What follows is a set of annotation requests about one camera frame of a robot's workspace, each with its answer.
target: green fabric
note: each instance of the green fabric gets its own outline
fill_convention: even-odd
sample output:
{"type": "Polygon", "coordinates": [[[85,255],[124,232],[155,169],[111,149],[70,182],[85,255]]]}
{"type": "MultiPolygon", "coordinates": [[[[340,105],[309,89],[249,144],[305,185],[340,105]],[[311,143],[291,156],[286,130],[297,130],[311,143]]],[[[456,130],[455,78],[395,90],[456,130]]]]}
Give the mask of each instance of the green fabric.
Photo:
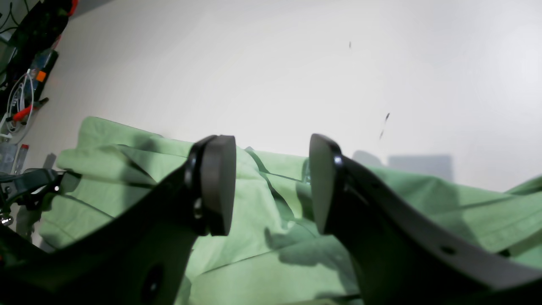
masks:
{"type": "MultiPolygon", "coordinates": [[[[57,249],[90,234],[183,164],[191,145],[85,119],[77,147],[58,157],[57,166],[68,174],[42,215],[40,234],[57,249]]],[[[348,253],[334,237],[319,235],[313,222],[311,188],[302,182],[306,161],[237,148],[230,235],[198,238],[177,303],[277,304],[358,293],[348,253]]],[[[541,179],[503,194],[371,169],[416,209],[470,243],[492,252],[510,248],[513,259],[542,266],[541,179]]]]}

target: green cloth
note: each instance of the green cloth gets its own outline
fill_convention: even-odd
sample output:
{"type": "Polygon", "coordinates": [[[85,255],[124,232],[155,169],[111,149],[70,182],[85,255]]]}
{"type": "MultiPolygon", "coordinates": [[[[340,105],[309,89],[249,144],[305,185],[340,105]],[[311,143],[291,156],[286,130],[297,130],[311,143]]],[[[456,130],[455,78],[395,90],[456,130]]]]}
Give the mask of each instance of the green cloth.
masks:
{"type": "MultiPolygon", "coordinates": [[[[57,166],[68,173],[61,194],[42,214],[41,236],[59,249],[107,224],[182,165],[191,146],[85,119],[77,147],[58,157],[57,166]]],[[[306,161],[237,148],[230,235],[198,238],[177,303],[277,304],[358,293],[347,251],[333,236],[318,234],[313,222],[311,187],[302,182],[306,161]]],[[[470,243],[491,252],[510,248],[513,259],[541,264],[541,179],[496,193],[371,169],[409,204],[470,243]]],[[[149,211],[159,213],[167,211],[149,211]]]]}

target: white cable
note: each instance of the white cable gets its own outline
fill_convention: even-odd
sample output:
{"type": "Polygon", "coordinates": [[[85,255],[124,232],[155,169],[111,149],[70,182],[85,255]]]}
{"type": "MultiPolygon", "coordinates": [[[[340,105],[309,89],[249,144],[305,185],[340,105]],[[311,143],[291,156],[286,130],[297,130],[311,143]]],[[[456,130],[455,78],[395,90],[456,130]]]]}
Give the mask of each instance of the white cable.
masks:
{"type": "MultiPolygon", "coordinates": [[[[26,82],[27,82],[27,79],[30,79],[30,94],[31,94],[31,101],[30,101],[30,112],[28,113],[28,119],[27,119],[27,124],[26,126],[24,127],[24,131],[23,131],[23,135],[19,138],[19,141],[15,144],[19,144],[22,139],[27,135],[27,132],[28,132],[28,127],[29,127],[29,123],[30,123],[30,117],[32,116],[32,112],[34,111],[34,82],[32,81],[32,76],[30,76],[30,69],[27,70],[27,72],[25,74],[23,74],[16,82],[15,82],[15,85],[13,86],[13,88],[11,88],[11,92],[9,94],[9,99],[8,99],[8,114],[10,115],[11,114],[11,105],[12,105],[12,99],[13,99],[13,89],[16,87],[17,83],[19,83],[21,81],[21,79],[24,77],[24,81],[23,81],[23,84],[22,84],[22,87],[21,87],[21,96],[20,96],[20,101],[19,101],[19,105],[17,107],[17,112],[20,112],[22,111],[25,107],[24,107],[24,87],[26,85],[26,82]]],[[[6,125],[8,126],[8,130],[10,132],[17,132],[19,130],[19,126],[20,124],[17,124],[14,126],[13,124],[13,121],[11,122],[6,122],[6,125]]]]}

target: small dark mark on wall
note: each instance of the small dark mark on wall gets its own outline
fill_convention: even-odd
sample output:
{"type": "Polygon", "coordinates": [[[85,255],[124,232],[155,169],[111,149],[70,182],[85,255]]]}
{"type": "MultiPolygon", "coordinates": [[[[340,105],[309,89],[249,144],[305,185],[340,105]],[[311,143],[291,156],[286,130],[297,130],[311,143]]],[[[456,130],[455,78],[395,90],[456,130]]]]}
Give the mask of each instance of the small dark mark on wall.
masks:
{"type": "Polygon", "coordinates": [[[386,115],[386,118],[384,119],[384,125],[382,126],[382,132],[380,133],[380,140],[382,139],[382,136],[384,135],[384,128],[386,127],[386,122],[390,118],[390,112],[386,115]]]}

